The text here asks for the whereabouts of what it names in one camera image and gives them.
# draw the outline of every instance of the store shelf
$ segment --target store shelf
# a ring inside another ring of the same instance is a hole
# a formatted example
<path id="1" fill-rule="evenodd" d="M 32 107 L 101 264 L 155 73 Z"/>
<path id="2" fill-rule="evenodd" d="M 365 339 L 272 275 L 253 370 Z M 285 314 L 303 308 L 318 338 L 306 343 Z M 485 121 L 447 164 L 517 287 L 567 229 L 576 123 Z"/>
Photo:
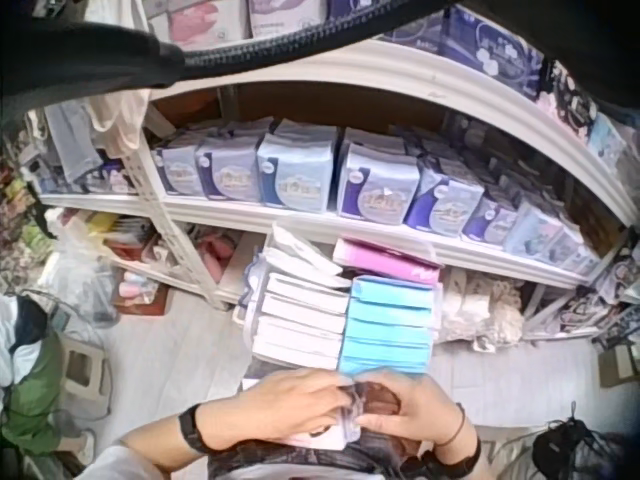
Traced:
<path id="1" fill-rule="evenodd" d="M 82 208 L 98 212 L 112 212 L 146 217 L 140 198 L 135 195 L 51 194 L 40 195 L 40 201 L 54 207 Z"/>
<path id="2" fill-rule="evenodd" d="M 221 85 L 312 81 L 385 89 L 465 112 L 523 140 L 571 172 L 625 224 L 639 206 L 586 146 L 507 86 L 443 57 L 367 40 L 295 62 L 224 77 L 180 82 L 154 90 L 152 100 Z"/>
<path id="3" fill-rule="evenodd" d="M 178 280 L 177 278 L 158 272 L 154 270 L 151 265 L 148 265 L 146 263 L 129 262 L 126 260 L 122 260 L 121 258 L 115 255 L 109 255 L 107 258 L 114 265 L 124 268 L 125 270 L 129 270 L 131 272 L 144 275 L 146 277 L 157 280 L 158 282 L 165 283 L 167 285 L 171 285 L 172 287 L 179 288 L 180 290 L 186 290 L 187 292 L 195 293 L 197 295 L 202 295 L 202 291 L 196 285 L 193 285 L 188 282 L 184 282 L 182 280 Z"/>
<path id="4" fill-rule="evenodd" d="M 239 202 L 213 202 L 188 197 L 166 197 L 163 200 L 174 221 L 216 225 L 250 232 L 268 233 L 273 221 L 296 214 L 316 226 L 303 233 L 310 240 L 335 243 L 339 236 L 352 235 L 384 242 L 392 247 L 411 251 L 417 242 L 430 242 L 445 265 L 494 273 L 532 282 L 573 288 L 585 278 L 550 267 L 543 263 L 509 255 L 500 250 L 464 242 L 455 238 L 418 232 L 405 225 L 389 226 L 341 218 L 334 213 L 301 214 L 291 210 L 263 207 Z"/>
<path id="5" fill-rule="evenodd" d="M 596 327 L 584 327 L 578 328 L 573 332 L 565 333 L 544 333 L 544 332 L 531 332 L 524 333 L 522 335 L 522 340 L 527 342 L 535 342 L 536 340 L 568 340 L 571 338 L 581 338 L 581 337 L 593 337 L 597 335 L 600 330 Z"/>

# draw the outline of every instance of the wrist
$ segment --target wrist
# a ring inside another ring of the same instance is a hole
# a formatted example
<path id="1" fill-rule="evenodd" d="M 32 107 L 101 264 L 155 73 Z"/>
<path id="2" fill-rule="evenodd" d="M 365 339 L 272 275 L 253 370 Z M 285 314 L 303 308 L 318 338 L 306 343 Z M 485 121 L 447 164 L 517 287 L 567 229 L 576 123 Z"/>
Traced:
<path id="1" fill-rule="evenodd" d="M 444 465 L 454 465 L 465 458 L 471 457 L 477 447 L 478 434 L 476 429 L 468 419 L 464 420 L 464 425 L 460 433 L 451 443 L 444 446 L 434 446 L 433 453 Z"/>
<path id="2" fill-rule="evenodd" d="M 205 445 L 212 450 L 226 450 L 236 443 L 248 440 L 242 430 L 239 408 L 234 398 L 203 403 L 196 410 L 196 427 Z"/>

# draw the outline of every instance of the shirt sleeve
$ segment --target shirt sleeve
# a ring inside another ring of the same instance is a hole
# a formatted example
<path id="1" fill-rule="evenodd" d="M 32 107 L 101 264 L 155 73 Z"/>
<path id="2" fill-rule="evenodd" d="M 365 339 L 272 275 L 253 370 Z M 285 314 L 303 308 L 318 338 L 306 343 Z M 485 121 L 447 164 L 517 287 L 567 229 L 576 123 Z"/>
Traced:
<path id="1" fill-rule="evenodd" d="M 148 460 L 127 447 L 107 448 L 78 480 L 165 480 Z"/>

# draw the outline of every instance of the black watch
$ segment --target black watch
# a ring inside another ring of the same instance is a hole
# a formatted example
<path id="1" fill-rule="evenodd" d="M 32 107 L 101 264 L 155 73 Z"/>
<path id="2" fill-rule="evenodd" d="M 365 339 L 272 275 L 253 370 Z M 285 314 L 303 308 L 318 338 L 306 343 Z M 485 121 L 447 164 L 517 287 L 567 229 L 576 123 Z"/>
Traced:
<path id="1" fill-rule="evenodd" d="M 480 452 L 482 451 L 482 444 L 480 442 L 480 437 L 478 437 L 478 443 L 476 445 L 476 451 L 470 457 L 465 458 L 464 460 L 455 463 L 453 465 L 445 465 L 433 453 L 431 450 L 427 450 L 421 457 L 422 464 L 425 466 L 426 470 L 433 475 L 434 478 L 451 478 L 458 479 L 464 478 L 473 472 L 473 469 L 476 468 L 478 460 L 480 460 Z"/>
<path id="2" fill-rule="evenodd" d="M 199 406 L 200 404 L 196 403 L 178 417 L 180 421 L 180 431 L 182 432 L 184 441 L 187 442 L 187 445 L 193 450 L 204 455 L 210 455 L 213 453 L 213 450 L 205 445 L 204 440 L 202 440 L 202 435 L 200 435 L 198 431 L 198 426 L 196 425 L 196 410 L 198 410 Z"/>

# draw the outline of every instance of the bracelet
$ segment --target bracelet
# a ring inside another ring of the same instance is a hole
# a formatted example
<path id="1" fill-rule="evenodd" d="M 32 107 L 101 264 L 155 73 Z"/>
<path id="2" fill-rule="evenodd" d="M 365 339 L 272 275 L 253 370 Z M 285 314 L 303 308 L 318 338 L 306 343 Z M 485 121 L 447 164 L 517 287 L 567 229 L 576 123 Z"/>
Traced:
<path id="1" fill-rule="evenodd" d="M 444 442 L 444 443 L 434 443 L 433 444 L 434 447 L 446 447 L 447 445 L 452 443 L 456 438 L 458 438 L 458 435 L 460 435 L 460 432 L 462 431 L 462 427 L 464 427 L 464 422 L 467 419 L 467 413 L 464 411 L 464 408 L 462 408 L 462 405 L 460 405 L 459 403 L 456 403 L 456 405 L 458 406 L 458 408 L 462 412 L 462 421 L 460 422 L 460 426 L 458 427 L 458 430 L 456 430 L 456 433 L 453 434 L 453 437 L 451 437 L 446 442 Z"/>

